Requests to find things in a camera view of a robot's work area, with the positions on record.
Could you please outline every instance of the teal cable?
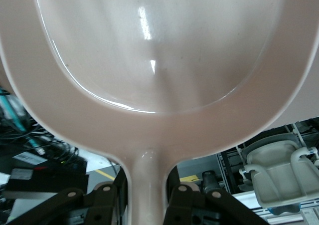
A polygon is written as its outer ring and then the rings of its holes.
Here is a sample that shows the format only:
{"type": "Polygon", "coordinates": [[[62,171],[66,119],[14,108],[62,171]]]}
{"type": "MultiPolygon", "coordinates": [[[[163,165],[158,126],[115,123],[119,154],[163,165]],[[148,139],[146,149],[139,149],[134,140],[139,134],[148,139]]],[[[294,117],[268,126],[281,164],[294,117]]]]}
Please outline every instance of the teal cable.
{"type": "MultiPolygon", "coordinates": [[[[12,108],[10,102],[7,100],[6,96],[0,96],[0,99],[1,99],[1,101],[2,101],[2,103],[3,103],[3,105],[4,105],[4,108],[8,111],[10,117],[12,118],[13,123],[16,125],[16,127],[17,127],[21,132],[25,133],[25,132],[26,132],[25,127],[22,125],[22,123],[21,123],[19,117],[17,116],[16,112],[15,112],[14,109],[12,108]]],[[[37,143],[33,138],[27,137],[27,139],[29,140],[28,142],[31,144],[32,147],[34,147],[34,148],[40,147],[40,146],[38,145],[38,143],[37,143]]],[[[41,150],[36,149],[36,150],[37,150],[37,152],[38,152],[39,154],[44,154],[44,150],[43,150],[43,149],[41,149],[41,150]]]]}

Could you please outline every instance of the white label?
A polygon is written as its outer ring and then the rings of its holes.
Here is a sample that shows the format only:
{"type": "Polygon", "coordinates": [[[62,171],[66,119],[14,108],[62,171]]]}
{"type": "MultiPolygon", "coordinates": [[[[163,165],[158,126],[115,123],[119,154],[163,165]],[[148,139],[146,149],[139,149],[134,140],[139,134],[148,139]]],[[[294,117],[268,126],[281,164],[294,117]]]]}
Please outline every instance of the white label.
{"type": "Polygon", "coordinates": [[[318,225],[319,220],[313,209],[303,209],[303,215],[308,225],[318,225]]]}
{"type": "Polygon", "coordinates": [[[38,165],[40,163],[47,161],[47,159],[44,159],[40,156],[36,156],[36,155],[29,153],[29,152],[23,152],[21,154],[15,155],[13,158],[19,159],[21,161],[24,161],[24,162],[32,164],[32,165],[38,165]]]}
{"type": "Polygon", "coordinates": [[[10,179],[30,180],[32,178],[32,169],[13,169],[10,179]]]}

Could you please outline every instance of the metal bolt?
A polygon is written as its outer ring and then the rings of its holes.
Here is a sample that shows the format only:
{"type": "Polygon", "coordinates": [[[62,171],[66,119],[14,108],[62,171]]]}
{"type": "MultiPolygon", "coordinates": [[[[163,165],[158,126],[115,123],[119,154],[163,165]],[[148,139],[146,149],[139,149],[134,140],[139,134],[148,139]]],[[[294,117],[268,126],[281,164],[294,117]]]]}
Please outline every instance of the metal bolt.
{"type": "Polygon", "coordinates": [[[220,192],[213,192],[212,193],[212,196],[214,197],[214,198],[216,198],[216,199],[218,199],[218,198],[220,198],[221,197],[221,194],[220,194],[220,192]]]}
{"type": "Polygon", "coordinates": [[[185,192],[187,190],[187,187],[185,186],[179,186],[178,190],[180,190],[181,192],[185,192]]]}
{"type": "Polygon", "coordinates": [[[68,197],[74,197],[76,195],[76,192],[69,192],[68,197]]]}
{"type": "Polygon", "coordinates": [[[106,187],[103,188],[103,191],[105,191],[105,192],[107,192],[109,190],[111,190],[111,187],[109,187],[109,186],[106,186],[106,187]]]}

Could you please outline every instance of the yellow tape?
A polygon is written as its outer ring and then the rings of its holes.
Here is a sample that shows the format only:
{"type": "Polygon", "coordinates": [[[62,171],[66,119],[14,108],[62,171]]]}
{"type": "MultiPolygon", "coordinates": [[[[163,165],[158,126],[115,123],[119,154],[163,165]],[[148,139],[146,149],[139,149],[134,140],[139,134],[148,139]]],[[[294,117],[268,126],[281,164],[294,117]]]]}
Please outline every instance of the yellow tape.
{"type": "Polygon", "coordinates": [[[194,181],[198,181],[199,178],[198,178],[198,176],[196,176],[196,175],[192,175],[192,176],[180,178],[179,180],[180,180],[181,182],[194,182],[194,181]]]}
{"type": "Polygon", "coordinates": [[[95,170],[95,172],[97,172],[97,173],[99,173],[99,174],[101,174],[101,175],[103,175],[103,176],[105,176],[105,177],[107,177],[107,178],[109,178],[109,179],[111,179],[111,180],[113,180],[114,181],[114,177],[112,177],[111,175],[108,175],[107,173],[104,173],[103,171],[101,171],[101,170],[99,170],[99,169],[97,169],[97,170],[95,170]]]}

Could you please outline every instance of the black metal bracket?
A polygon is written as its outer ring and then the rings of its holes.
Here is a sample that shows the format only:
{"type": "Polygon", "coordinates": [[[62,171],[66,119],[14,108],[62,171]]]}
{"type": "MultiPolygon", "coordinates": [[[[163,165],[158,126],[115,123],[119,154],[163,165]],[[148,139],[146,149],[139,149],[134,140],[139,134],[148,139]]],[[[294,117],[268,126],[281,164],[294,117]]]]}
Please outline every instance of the black metal bracket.
{"type": "MultiPolygon", "coordinates": [[[[65,189],[8,225],[121,225],[128,204],[127,179],[120,170],[113,183],[90,194],[65,189]]],[[[164,225],[267,225],[225,190],[195,192],[179,182],[177,168],[167,180],[169,206],[164,225]]]]}
{"type": "Polygon", "coordinates": [[[120,170],[113,183],[101,185],[84,195],[77,188],[68,188],[9,222],[8,225],[111,225],[121,224],[128,203],[127,179],[120,170]]]}
{"type": "Polygon", "coordinates": [[[167,181],[170,194],[164,225],[268,225],[225,190],[202,194],[176,178],[178,172],[174,169],[167,181]]]}

